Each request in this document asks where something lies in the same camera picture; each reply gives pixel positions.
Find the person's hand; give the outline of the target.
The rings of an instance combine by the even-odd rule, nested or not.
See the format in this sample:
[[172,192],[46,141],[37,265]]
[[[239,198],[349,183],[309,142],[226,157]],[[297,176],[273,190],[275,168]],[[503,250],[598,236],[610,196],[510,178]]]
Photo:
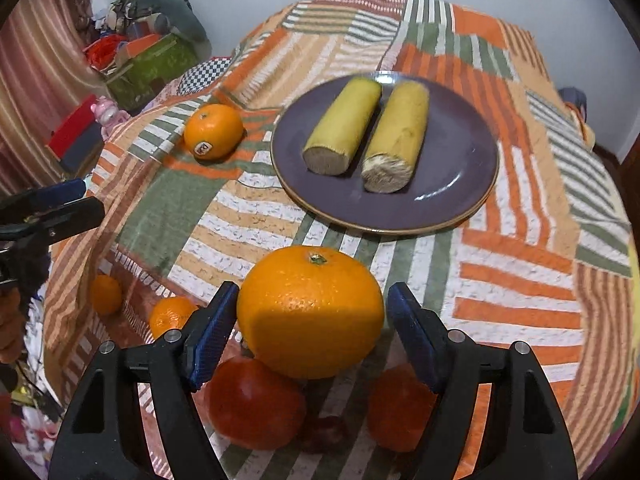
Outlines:
[[2,290],[0,301],[0,362],[15,362],[24,349],[25,317],[17,288]]

